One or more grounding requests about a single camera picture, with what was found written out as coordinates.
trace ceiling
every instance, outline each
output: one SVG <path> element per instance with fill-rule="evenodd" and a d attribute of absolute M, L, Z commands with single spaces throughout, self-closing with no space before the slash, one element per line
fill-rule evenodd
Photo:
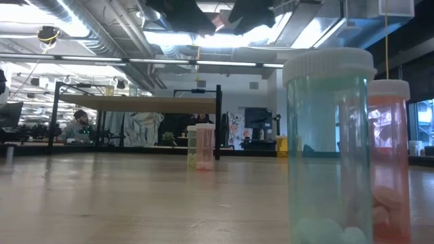
<path fill-rule="evenodd" d="M 161 28 L 157 22 L 144 22 L 139 0 L 78 0 L 78 2 L 63 0 L 63 3 L 70 7 L 67 14 L 73 17 L 68 23 L 65 20 L 60 21 L 59 15 L 41 8 L 47 3 L 58 4 L 57 0 L 26 1 L 34 3 L 40 9 L 33 5 L 0 7 L 0 52 L 42 54 L 47 45 L 36 38 L 36 33 L 42 26 L 55 26 L 62 32 L 56 45 L 47 50 L 48 54 L 53 55 L 94 56 L 96 53 L 92 48 L 92 40 L 104 37 L 104 41 L 99 44 L 106 44 L 110 49 L 115 49 L 114 54 L 106 52 L 112 56 L 129 58 L 150 56 L 173 58 L 175 56 L 182 59 L 197 59 L 199 56 L 200 60 L 283 64 L 292 56 L 315 48 L 344 46 L 367 48 L 383 38 L 385 30 L 384 18 L 370 7 L 378 5 L 378 1 L 383 0 L 349 1 L 348 17 L 358 27 L 358 31 L 355 34 L 347 33 L 344 38 L 339 33 L 345 33 L 347 30 L 347 22 L 344 18 L 347 14 L 341 0 L 274 0 L 277 20 L 274 27 L 260 26 L 238 37 L 227 34 L 233 31 L 237 23 L 227 24 L 213 37 L 173 33 Z M 235 0 L 220 3 L 197 0 L 198 6 L 207 15 L 221 14 L 225 18 L 229 16 L 234 2 Z M 395 4 L 405 5 L 407 2 L 412 1 L 397 0 Z M 389 22 L 389 32 L 404 25 L 409 19 L 411 14 L 393 16 Z M 91 31 L 87 28 L 89 21 L 92 22 Z M 200 66 L 197 69 L 196 66 L 156 65 L 157 73 L 155 73 L 148 64 L 135 64 L 128 69 L 103 64 L 98 66 L 39 64 L 31 77 L 43 77 L 43 79 L 47 77 L 51 85 L 34 87 L 28 84 L 28 81 L 24 85 L 23 82 L 26 81 L 35 64 L 10 63 L 10 66 L 14 69 L 11 90 L 16 91 L 22 87 L 20 90 L 22 93 L 14 96 L 14 100 L 26 100 L 28 103 L 48 102 L 48 104 L 53 99 L 52 84 L 67 77 L 71 82 L 85 81 L 99 85 L 112 85 L 113 78 L 116 77 L 126 80 L 127 87 L 128 83 L 135 83 L 143 91 L 148 90 L 158 94 L 161 89 L 194 88 L 196 85 L 194 80 L 199 72 L 201 79 L 207 80 L 210 87 L 220 83 L 232 92 L 261 92 L 267 88 L 266 85 L 260 85 L 259 91 L 251 91 L 246 89 L 248 83 L 242 81 L 262 81 L 261 84 L 265 84 L 264 79 L 268 79 L 273 72 L 273 69 L 267 68 Z M 28 99 L 26 95 L 28 91 L 34 92 L 36 98 Z M 96 88 L 88 91 L 94 94 L 103 92 Z M 118 92 L 126 94 L 127 89 Z"/>

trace white bottle cap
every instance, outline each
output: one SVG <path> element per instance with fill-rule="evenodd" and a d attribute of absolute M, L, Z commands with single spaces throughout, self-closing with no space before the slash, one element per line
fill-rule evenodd
<path fill-rule="evenodd" d="M 410 86 L 407 81 L 377 80 L 368 83 L 368 96 L 398 96 L 408 101 L 410 99 Z"/>
<path fill-rule="evenodd" d="M 362 49 L 341 47 L 312 50 L 290 58 L 283 66 L 283 85 L 302 77 L 366 75 L 371 81 L 377 70 L 372 54 Z"/>

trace yellow cord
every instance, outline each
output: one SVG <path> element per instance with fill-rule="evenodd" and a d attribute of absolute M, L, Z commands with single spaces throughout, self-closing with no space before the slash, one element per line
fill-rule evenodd
<path fill-rule="evenodd" d="M 51 49 L 53 39 L 50 40 L 50 43 L 48 43 L 47 47 L 43 50 L 42 54 L 46 54 L 48 50 Z"/>
<path fill-rule="evenodd" d="M 389 0 L 386 0 L 386 12 L 384 15 L 384 22 L 386 23 L 386 79 L 389 79 L 389 23 L 387 21 L 388 10 Z"/>
<path fill-rule="evenodd" d="M 47 39 L 41 39 L 41 38 L 38 38 L 40 41 L 51 41 L 51 40 L 53 40 L 54 38 L 56 38 L 58 35 L 60 34 L 60 31 L 58 30 L 58 32 L 53 36 L 53 37 L 50 37 L 50 38 L 47 38 Z"/>

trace person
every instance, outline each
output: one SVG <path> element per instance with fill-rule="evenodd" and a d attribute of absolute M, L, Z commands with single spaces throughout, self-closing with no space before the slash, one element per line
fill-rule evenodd
<path fill-rule="evenodd" d="M 212 121 L 210 121 L 210 115 L 209 114 L 199 114 L 197 115 L 197 119 L 196 119 L 196 124 L 198 123 L 212 123 Z"/>
<path fill-rule="evenodd" d="M 6 91 L 6 81 L 5 72 L 0 68 L 0 95 Z"/>
<path fill-rule="evenodd" d="M 74 139 L 75 142 L 90 143 L 89 138 L 89 118 L 83 110 L 77 110 L 74 113 L 72 123 L 69 123 L 65 130 L 60 134 L 59 141 L 67 142 L 68 139 Z"/>

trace potted plant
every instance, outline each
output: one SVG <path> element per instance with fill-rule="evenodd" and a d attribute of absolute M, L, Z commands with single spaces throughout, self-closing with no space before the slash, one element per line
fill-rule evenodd
<path fill-rule="evenodd" d="M 165 132 L 162 137 L 163 146 L 174 146 L 175 135 L 172 132 Z"/>

